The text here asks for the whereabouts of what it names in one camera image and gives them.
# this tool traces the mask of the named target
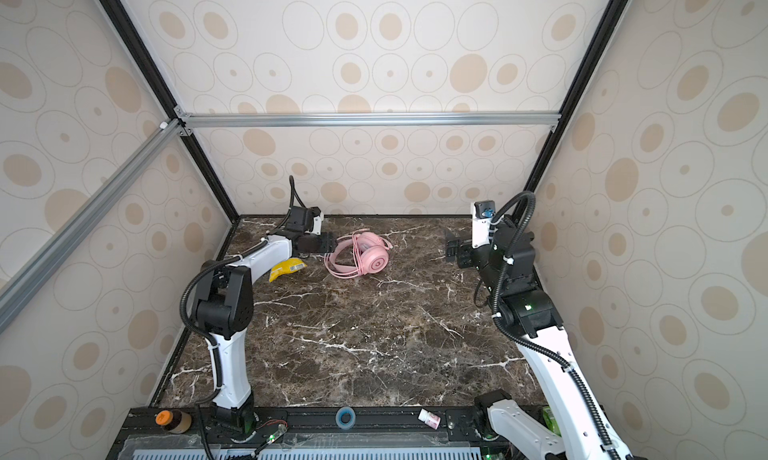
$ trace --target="orange bottle cap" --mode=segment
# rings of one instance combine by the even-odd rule
[[[159,426],[166,426],[170,423],[170,421],[173,419],[174,414],[171,412],[168,412],[168,410],[163,410],[160,412],[155,418],[154,421]]]

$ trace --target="metal bar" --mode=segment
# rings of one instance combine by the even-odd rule
[[[374,114],[184,114],[192,128],[556,125],[557,111],[409,112]]]
[[[592,40],[587,47],[587,52],[584,54],[584,59],[579,65],[576,76],[574,77],[571,87],[568,93],[565,95],[565,100],[560,107],[560,121],[557,127],[552,131],[544,142],[542,152],[536,159],[531,175],[528,177],[528,181],[525,183],[524,190],[535,191],[538,183],[544,176],[544,171],[549,166],[549,161],[552,158],[552,154],[557,149],[560,139],[568,128],[571,117],[573,117],[576,108],[579,105],[581,97],[587,89],[587,85],[592,78],[592,74],[600,63],[600,59],[605,52],[610,37],[613,34],[616,26],[621,20],[621,15],[624,13],[629,0],[608,0],[608,5],[605,8],[600,23],[597,29],[594,31]],[[523,209],[520,205],[514,211],[512,219],[517,221],[523,214]]]
[[[141,74],[147,80],[147,83],[160,102],[165,114],[169,118],[177,118],[179,115],[177,109],[178,103],[170,92],[168,84],[165,83],[163,75],[160,73],[158,66],[152,59],[152,55],[147,49],[147,46],[144,44],[144,41],[141,40],[138,30],[130,20],[130,15],[125,10],[123,4],[120,0],[99,0],[99,3],[101,3],[101,7],[114,25],[114,29],[120,35],[130,56],[133,57],[134,62],[136,62]],[[203,149],[200,148],[197,139],[194,135],[190,134],[187,137],[183,137],[182,140],[184,141],[184,146],[192,156],[192,160],[194,160],[197,168],[200,169],[208,186],[214,193],[214,196],[216,196],[221,207],[224,209],[226,216],[230,219],[230,222],[235,222],[239,216],[237,209],[229,198],[229,195],[227,195],[219,177],[216,176],[214,168],[211,167],[210,162],[208,161],[205,152],[203,152]]]
[[[227,232],[226,238],[224,238],[224,243],[221,245],[221,249],[219,250],[219,254],[216,255],[216,260],[223,260],[224,255],[226,254],[226,251],[230,248],[230,245],[232,244],[232,240],[235,238],[235,234],[237,233],[237,228],[240,226],[240,220],[241,217],[237,218],[237,221],[230,226],[230,231]],[[168,388],[168,382],[170,382],[171,376],[174,374],[174,370],[176,369],[176,366],[179,364],[179,360],[181,359],[181,355],[184,353],[184,349],[187,347],[187,342],[190,339],[190,331],[187,329],[187,327],[184,327],[184,329],[181,332],[181,335],[179,336],[179,341],[176,342],[176,347],[170,354],[170,359],[168,360],[168,363],[165,364],[165,369],[163,370],[163,375],[160,378],[160,383],[158,384],[158,388],[155,389],[154,393],[152,394],[152,399],[149,402],[150,407],[157,407],[160,405],[160,400],[163,398],[163,394],[165,394],[165,389]]]
[[[11,324],[104,215],[120,201],[126,190],[134,184],[168,141],[180,131],[181,126],[176,119],[169,120],[165,129],[156,130],[62,229],[14,275],[5,290],[0,293],[0,333]]]

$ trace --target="black frame post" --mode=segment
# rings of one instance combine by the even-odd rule
[[[542,152],[539,154],[534,164],[531,175],[528,177],[528,181],[525,182],[524,190],[530,190],[531,192],[536,190],[539,182],[542,181],[544,171],[549,166],[549,162],[552,159],[554,151],[560,144],[565,130],[571,123],[571,118],[576,112],[576,107],[579,105],[584,92],[587,90],[587,85],[592,79],[594,71],[597,69],[600,59],[605,52],[610,38],[613,35],[616,26],[621,20],[621,15],[627,7],[629,0],[608,0],[608,5],[605,7],[600,23],[598,23],[597,29],[594,31],[592,40],[587,47],[587,52],[584,54],[584,59],[581,61],[576,76],[574,77],[571,87],[568,93],[565,95],[565,100],[560,107],[560,121],[558,126],[547,136]],[[512,219],[517,222],[523,215],[524,205],[514,210]]]
[[[120,35],[130,56],[133,57],[134,62],[136,62],[141,74],[147,80],[155,97],[158,98],[160,106],[165,111],[165,114],[168,118],[178,118],[179,122],[184,126],[184,121],[180,118],[179,112],[176,109],[178,103],[170,92],[170,89],[168,89],[168,84],[165,83],[163,75],[160,73],[160,70],[158,70],[158,66],[154,60],[152,60],[152,56],[150,55],[149,50],[147,50],[147,46],[144,44],[144,41],[141,40],[141,36],[130,20],[130,16],[128,15],[128,12],[126,12],[123,4],[120,0],[99,0],[99,3],[101,3],[101,7],[112,21],[114,29]],[[219,204],[224,209],[226,216],[230,219],[231,223],[235,223],[240,217],[237,213],[237,209],[229,198],[229,195],[226,194],[224,186],[221,184],[219,177],[216,176],[214,168],[208,161],[208,157],[205,156],[205,152],[203,152],[203,149],[200,147],[200,143],[197,142],[197,138],[195,138],[192,130],[185,129],[185,134],[181,136],[181,139],[197,165],[197,168],[200,169],[200,172],[208,183],[211,191],[214,192],[214,196],[216,196]]]

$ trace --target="pink headphones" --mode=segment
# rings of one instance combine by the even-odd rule
[[[340,242],[336,250],[325,256],[326,268],[336,278],[355,278],[367,273],[379,273],[389,262],[387,251],[392,248],[392,244],[373,232],[357,230],[351,235],[340,236],[337,240]],[[336,258],[350,245],[355,265],[339,265]]]

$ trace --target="horizontal metal bar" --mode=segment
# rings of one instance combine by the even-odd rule
[[[409,112],[375,114],[185,114],[192,128],[398,127],[431,125],[556,125],[557,111]]]
[[[104,215],[120,201],[149,163],[156,158],[171,138],[181,132],[176,119],[168,120],[104,182],[104,185],[78,212],[37,252],[11,279],[0,293],[0,333],[2,333],[75,248],[98,225]]]

